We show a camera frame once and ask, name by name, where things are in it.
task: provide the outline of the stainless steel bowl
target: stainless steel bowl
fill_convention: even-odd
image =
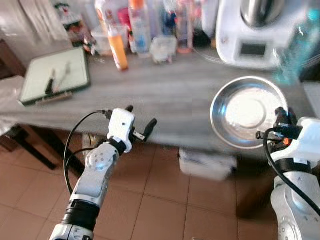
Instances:
[[[213,130],[227,144],[239,149],[262,147],[257,131],[276,122],[275,110],[288,105],[284,94],[272,82],[256,76],[237,78],[214,97],[210,108]]]
[[[261,28],[278,18],[285,3],[285,0],[242,0],[241,15],[249,27]]]

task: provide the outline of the metal bowl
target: metal bowl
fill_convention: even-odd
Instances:
[[[210,108],[212,128],[227,144],[238,149],[262,147],[256,132],[276,122],[275,110],[288,111],[284,94],[272,82],[257,76],[237,78],[214,97]]]

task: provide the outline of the black cable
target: black cable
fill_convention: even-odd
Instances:
[[[84,116],[75,126],[74,128],[72,129],[72,131],[70,132],[69,134],[69,137],[66,141],[66,144],[65,144],[65,149],[64,149],[64,154],[63,154],[63,173],[64,173],[64,180],[65,180],[65,183],[66,183],[66,186],[70,192],[70,194],[72,194],[72,187],[70,185],[70,182],[68,181],[69,179],[69,172],[67,171],[68,168],[67,168],[67,161],[66,161],[66,157],[67,157],[67,150],[69,149],[69,145],[70,145],[70,142],[71,142],[71,139],[75,133],[75,131],[77,130],[77,128],[79,127],[79,125],[85,120],[87,119],[88,117],[90,117],[91,115],[94,115],[94,114],[103,114],[103,115],[107,115],[107,111],[105,110],[98,110],[98,111],[94,111],[94,112],[91,112],[89,113],[88,115]]]
[[[92,151],[94,148],[91,147],[91,148],[83,148],[83,149],[80,149],[78,151],[75,151],[73,153],[73,155],[77,155],[78,153],[81,153],[81,152],[84,152],[84,151]],[[66,181],[69,183],[69,185],[71,186],[70,184],[70,179],[69,179],[69,161],[70,159],[72,158],[73,156],[69,156],[68,159],[66,160],[66,171],[67,171],[67,176],[66,176]]]
[[[277,132],[277,128],[270,128],[267,131],[265,131],[263,136],[263,149],[265,152],[265,155],[273,168],[273,170],[276,172],[276,174],[284,181],[292,190],[294,190],[303,200],[305,200],[310,207],[320,216],[320,209],[315,204],[314,201],[311,200],[310,197],[308,197],[300,188],[298,188],[292,181],[290,181],[277,167],[275,161],[272,159],[269,148],[268,148],[268,136],[271,132]]]
[[[92,141],[91,141],[91,136],[90,136],[90,134],[88,134],[88,136],[89,136],[89,140],[90,140],[90,146],[92,146]]]

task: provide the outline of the table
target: table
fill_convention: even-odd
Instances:
[[[129,55],[126,72],[118,72],[111,57],[89,57],[88,62],[91,87],[75,93],[72,99],[47,105],[20,105],[17,97],[23,80],[1,81],[0,119],[70,131],[89,112],[133,105],[138,131],[143,132],[152,118],[158,120],[150,142],[266,160],[261,148],[241,150],[221,141],[212,130],[209,109],[215,94],[228,82],[244,76],[273,81],[270,72],[212,63],[195,52],[178,55],[168,65]],[[298,118],[315,116],[300,84],[281,89]],[[106,135],[108,123],[102,116],[92,116],[78,131]]]

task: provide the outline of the metal pot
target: metal pot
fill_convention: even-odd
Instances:
[[[241,15],[252,28],[273,23],[282,12],[286,0],[242,0]]]

